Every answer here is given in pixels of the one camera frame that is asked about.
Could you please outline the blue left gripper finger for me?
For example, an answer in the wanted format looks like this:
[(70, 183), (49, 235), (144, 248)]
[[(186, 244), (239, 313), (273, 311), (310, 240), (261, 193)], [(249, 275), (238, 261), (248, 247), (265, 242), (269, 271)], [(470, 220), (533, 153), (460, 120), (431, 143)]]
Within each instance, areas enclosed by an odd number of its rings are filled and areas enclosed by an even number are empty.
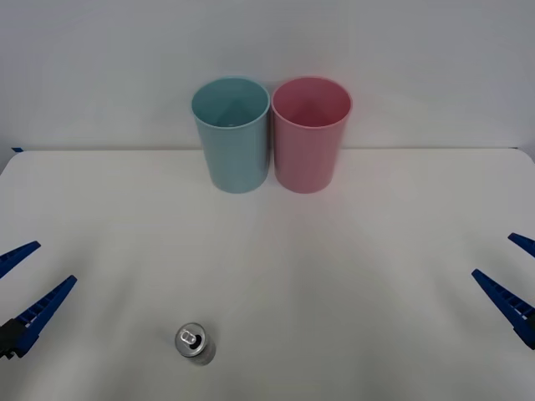
[(0, 278), (6, 276), (15, 266), (35, 252), (40, 246), (41, 244), (38, 241), (32, 241), (2, 254), (0, 256)]
[(73, 275), (67, 277), (46, 296), (1, 326), (2, 358), (22, 358), (28, 353), (77, 281)]

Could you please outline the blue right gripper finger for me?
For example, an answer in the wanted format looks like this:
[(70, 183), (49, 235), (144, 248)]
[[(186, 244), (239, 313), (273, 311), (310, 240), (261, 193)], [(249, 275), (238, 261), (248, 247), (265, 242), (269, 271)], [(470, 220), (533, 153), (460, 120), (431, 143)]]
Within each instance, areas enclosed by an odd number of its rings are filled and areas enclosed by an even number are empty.
[(534, 349), (534, 306), (523, 301), (489, 276), (476, 269), (471, 273), (480, 288), (512, 325), (513, 331)]
[(507, 239), (522, 248), (530, 256), (535, 257), (535, 241), (533, 239), (517, 233), (511, 233)]

